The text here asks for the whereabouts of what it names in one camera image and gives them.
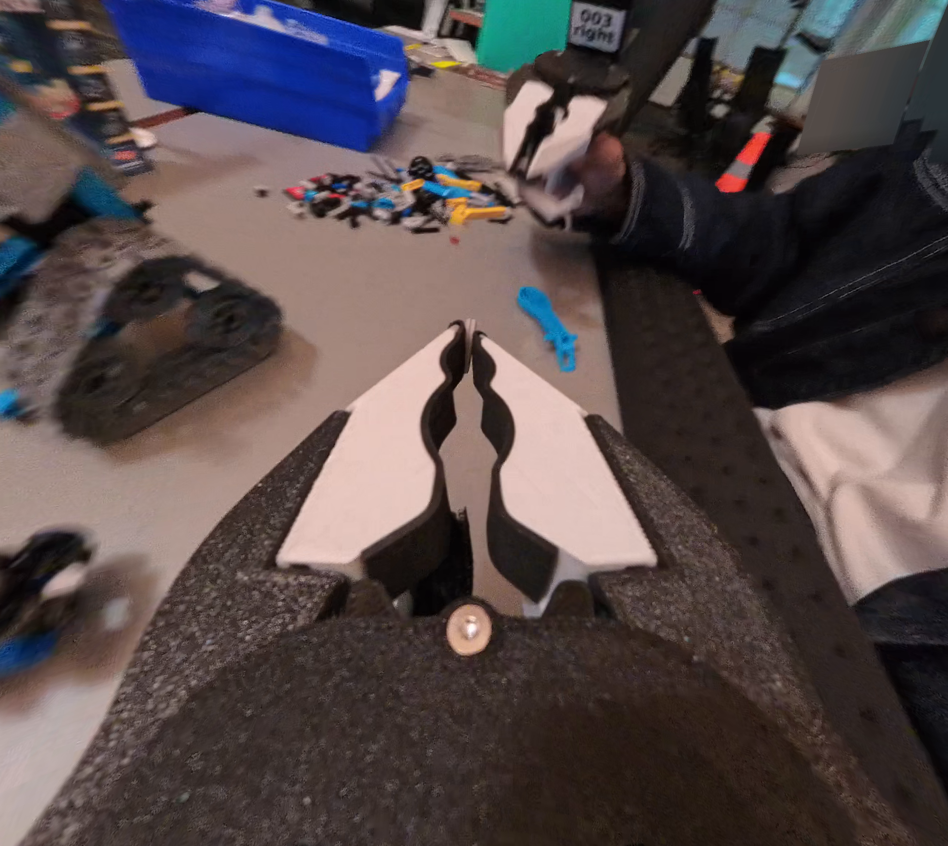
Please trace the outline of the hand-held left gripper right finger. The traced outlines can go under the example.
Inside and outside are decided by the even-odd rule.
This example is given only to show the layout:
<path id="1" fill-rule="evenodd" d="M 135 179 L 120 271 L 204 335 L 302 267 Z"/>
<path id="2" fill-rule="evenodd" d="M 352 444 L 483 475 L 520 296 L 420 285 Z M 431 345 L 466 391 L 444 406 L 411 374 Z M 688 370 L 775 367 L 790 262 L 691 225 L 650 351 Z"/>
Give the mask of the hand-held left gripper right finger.
<path id="1" fill-rule="evenodd" d="M 587 412 L 483 333 L 472 374 L 496 453 L 491 501 L 502 527 L 529 532 L 554 566 L 564 557 L 569 568 L 656 567 Z"/>

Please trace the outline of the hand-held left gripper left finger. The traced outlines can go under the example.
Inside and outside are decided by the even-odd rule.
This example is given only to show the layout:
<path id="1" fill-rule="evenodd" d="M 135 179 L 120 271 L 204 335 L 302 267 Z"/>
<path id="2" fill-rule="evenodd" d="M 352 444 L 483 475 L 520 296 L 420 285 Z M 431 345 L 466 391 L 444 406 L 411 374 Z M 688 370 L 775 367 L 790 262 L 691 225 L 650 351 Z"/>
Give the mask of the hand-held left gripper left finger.
<path id="1" fill-rule="evenodd" d="M 432 414 L 453 415 L 467 329 L 449 326 L 345 409 L 345 421 L 278 550 L 278 567 L 370 568 L 444 496 Z"/>

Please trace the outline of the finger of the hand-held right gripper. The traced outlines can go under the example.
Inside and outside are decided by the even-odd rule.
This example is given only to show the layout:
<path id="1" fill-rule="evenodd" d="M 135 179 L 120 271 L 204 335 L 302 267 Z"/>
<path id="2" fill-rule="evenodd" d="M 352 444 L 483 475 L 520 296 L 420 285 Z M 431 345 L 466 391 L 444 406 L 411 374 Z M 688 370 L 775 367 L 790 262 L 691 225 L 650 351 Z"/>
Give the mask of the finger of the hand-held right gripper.
<path id="1" fill-rule="evenodd" d="M 559 129 L 566 118 L 566 87 L 520 87 L 504 111 L 505 171 L 533 182 L 563 168 L 567 147 Z"/>
<path id="2" fill-rule="evenodd" d="M 519 202 L 543 226 L 570 226 L 582 190 L 573 187 L 567 195 L 559 189 L 567 168 L 586 153 L 593 136 L 601 129 L 601 119 L 609 101 L 595 95 L 575 95 L 567 104 L 567 118 L 559 129 L 567 147 L 567 161 L 552 176 L 533 182 L 517 181 Z"/>

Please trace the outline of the pile of small building pieces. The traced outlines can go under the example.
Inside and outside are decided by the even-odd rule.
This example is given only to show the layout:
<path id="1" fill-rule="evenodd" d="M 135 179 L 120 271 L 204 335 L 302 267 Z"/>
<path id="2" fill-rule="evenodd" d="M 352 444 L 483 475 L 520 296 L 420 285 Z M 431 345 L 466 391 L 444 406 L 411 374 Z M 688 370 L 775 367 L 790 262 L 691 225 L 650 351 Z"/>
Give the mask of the pile of small building pieces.
<path id="1" fill-rule="evenodd" d="M 407 165 L 373 155 L 361 173 L 326 172 L 281 190 L 298 219 L 363 222 L 433 235 L 468 224 L 508 224 L 523 208 L 515 184 L 480 155 L 418 155 Z"/>

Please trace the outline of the blue tracked toy robot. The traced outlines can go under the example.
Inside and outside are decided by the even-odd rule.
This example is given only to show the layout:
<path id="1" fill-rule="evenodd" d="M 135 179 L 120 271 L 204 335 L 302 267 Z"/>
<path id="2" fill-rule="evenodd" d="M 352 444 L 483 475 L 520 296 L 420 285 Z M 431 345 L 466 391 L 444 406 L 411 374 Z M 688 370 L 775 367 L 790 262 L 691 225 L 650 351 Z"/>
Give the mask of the blue tracked toy robot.
<path id="1" fill-rule="evenodd" d="M 161 235 L 6 76 L 1 122 L 2 420 L 109 445 L 274 353 L 278 304 Z"/>

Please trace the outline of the person's right forearm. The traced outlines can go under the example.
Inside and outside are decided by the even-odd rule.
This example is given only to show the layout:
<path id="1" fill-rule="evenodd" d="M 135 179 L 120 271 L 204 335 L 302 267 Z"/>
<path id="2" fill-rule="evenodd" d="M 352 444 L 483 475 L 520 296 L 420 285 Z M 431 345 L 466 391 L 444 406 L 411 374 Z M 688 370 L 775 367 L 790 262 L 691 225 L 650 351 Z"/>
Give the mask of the person's right forearm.
<path id="1" fill-rule="evenodd" d="M 718 191 L 626 154 L 607 238 L 733 319 L 730 362 L 779 409 L 891 385 L 947 357 L 947 169 L 863 150 L 779 193 Z"/>

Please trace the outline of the grey desk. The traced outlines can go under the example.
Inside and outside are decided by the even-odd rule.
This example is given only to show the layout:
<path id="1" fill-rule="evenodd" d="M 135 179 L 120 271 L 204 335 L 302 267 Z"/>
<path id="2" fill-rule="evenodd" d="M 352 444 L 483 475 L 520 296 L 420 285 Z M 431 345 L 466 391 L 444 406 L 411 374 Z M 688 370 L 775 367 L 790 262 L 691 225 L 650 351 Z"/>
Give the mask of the grey desk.
<path id="1" fill-rule="evenodd" d="M 274 298 L 286 331 L 258 366 L 106 450 L 45 423 L 2 424 L 2 549 L 77 526 L 98 545 L 92 618 L 47 664 L 2 683 L 2 844 L 18 844 L 76 767 L 129 657 L 176 575 L 221 518 L 331 412 L 454 320 L 504 349 L 587 411 L 621 427 L 599 283 L 582 236 L 528 215 L 506 225 L 412 235 L 363 222 L 299 219 L 281 190 L 371 159 L 212 115 L 178 116 L 144 96 L 127 60 L 109 64 L 136 121 L 158 138 L 154 170 L 126 196 L 155 204 L 162 233 Z M 536 287 L 574 333 L 560 371 L 518 307 Z"/>

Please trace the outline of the person's right hand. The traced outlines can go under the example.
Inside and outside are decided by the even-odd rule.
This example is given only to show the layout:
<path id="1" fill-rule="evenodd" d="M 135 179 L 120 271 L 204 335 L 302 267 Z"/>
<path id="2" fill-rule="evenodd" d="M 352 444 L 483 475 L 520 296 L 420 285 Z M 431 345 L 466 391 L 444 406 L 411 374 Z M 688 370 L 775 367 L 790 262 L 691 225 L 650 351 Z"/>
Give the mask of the person's right hand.
<path id="1" fill-rule="evenodd" d="M 574 187 L 582 190 L 574 219 L 617 227 L 628 212 L 631 197 L 629 163 L 621 140 L 607 131 L 599 132 L 567 171 Z"/>

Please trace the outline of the blue racket-shaped piece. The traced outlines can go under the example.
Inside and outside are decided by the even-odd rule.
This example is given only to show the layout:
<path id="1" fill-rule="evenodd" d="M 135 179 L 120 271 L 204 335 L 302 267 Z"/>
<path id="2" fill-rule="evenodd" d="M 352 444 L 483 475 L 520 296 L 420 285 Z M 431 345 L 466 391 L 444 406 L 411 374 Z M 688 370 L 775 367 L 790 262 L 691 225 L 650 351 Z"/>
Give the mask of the blue racket-shaped piece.
<path id="1" fill-rule="evenodd" d="M 520 287 L 516 302 L 539 326 L 544 341 L 555 352 L 560 371 L 572 373 L 576 367 L 576 335 L 569 331 L 554 310 L 548 295 L 532 286 Z"/>

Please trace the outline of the orange traffic cone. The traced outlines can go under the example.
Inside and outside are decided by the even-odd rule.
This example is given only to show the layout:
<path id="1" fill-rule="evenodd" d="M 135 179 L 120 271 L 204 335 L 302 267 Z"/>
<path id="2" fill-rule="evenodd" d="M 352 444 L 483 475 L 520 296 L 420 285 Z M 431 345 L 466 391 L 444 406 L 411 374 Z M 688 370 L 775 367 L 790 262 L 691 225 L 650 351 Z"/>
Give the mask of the orange traffic cone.
<path id="1" fill-rule="evenodd" d="M 741 193 L 748 189 L 753 170 L 773 137 L 774 125 L 773 119 L 765 118 L 753 127 L 740 151 L 717 178 L 718 192 Z"/>

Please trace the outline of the clear plastic bags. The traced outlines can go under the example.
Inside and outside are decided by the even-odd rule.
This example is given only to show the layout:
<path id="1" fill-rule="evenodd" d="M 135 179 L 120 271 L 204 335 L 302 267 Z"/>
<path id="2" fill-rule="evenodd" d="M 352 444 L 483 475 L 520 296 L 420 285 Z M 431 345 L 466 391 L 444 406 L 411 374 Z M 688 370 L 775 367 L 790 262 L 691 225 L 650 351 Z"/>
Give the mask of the clear plastic bags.
<path id="1" fill-rule="evenodd" d="M 245 13 L 238 0 L 197 0 L 193 6 L 205 10 L 215 15 L 237 20 L 242 23 L 249 23 L 262 27 L 264 29 L 298 38 L 310 43 L 315 43 L 324 47 L 341 48 L 338 43 L 333 43 L 326 34 L 304 26 L 298 20 L 287 18 L 282 20 L 274 15 L 272 9 L 266 5 L 258 4 L 253 13 Z M 401 72 L 389 69 L 380 69 L 373 71 L 373 91 L 376 102 L 381 101 L 388 96 L 394 88 L 395 83 L 402 77 Z"/>

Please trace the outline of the blue plastic bin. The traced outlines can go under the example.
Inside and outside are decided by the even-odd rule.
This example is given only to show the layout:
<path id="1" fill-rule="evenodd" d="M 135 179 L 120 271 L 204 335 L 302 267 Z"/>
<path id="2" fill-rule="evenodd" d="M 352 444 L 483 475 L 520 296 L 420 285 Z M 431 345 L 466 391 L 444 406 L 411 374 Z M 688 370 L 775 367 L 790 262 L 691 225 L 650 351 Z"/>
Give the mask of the blue plastic bin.
<path id="1" fill-rule="evenodd" d="M 409 91 L 402 42 L 274 0 L 283 21 L 326 34 L 324 47 L 193 6 L 197 0 L 101 0 L 152 100 L 365 153 L 391 128 Z M 373 71 L 402 73 L 374 99 Z"/>

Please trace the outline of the person's white shirt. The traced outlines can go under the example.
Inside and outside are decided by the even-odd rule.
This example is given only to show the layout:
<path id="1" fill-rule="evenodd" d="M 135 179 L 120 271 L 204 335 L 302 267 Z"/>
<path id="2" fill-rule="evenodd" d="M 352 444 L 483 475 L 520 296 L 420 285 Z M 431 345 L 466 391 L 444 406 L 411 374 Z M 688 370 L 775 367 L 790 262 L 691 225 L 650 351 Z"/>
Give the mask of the person's white shirt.
<path id="1" fill-rule="evenodd" d="M 947 364 L 754 410 L 847 603 L 947 567 Z"/>

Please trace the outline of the black blue motor assembly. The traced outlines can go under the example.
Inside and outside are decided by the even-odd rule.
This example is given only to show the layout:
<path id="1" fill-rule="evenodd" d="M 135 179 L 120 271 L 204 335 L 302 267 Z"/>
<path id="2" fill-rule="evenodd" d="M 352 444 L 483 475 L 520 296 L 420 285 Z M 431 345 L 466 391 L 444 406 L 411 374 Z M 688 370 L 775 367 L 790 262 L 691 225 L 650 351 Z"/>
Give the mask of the black blue motor assembly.
<path id="1" fill-rule="evenodd" d="M 54 527 L 1 554 L 1 678 L 46 663 L 75 620 L 95 554 L 90 534 Z"/>

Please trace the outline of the person's denim jacket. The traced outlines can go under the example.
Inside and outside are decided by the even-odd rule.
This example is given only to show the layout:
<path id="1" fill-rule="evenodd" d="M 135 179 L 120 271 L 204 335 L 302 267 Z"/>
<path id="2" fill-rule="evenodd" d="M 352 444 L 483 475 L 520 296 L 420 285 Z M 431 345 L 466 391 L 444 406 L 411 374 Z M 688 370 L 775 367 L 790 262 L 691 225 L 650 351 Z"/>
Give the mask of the person's denim jacket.
<path id="1" fill-rule="evenodd" d="M 855 612 L 946 787 L 947 570 L 895 579 Z"/>

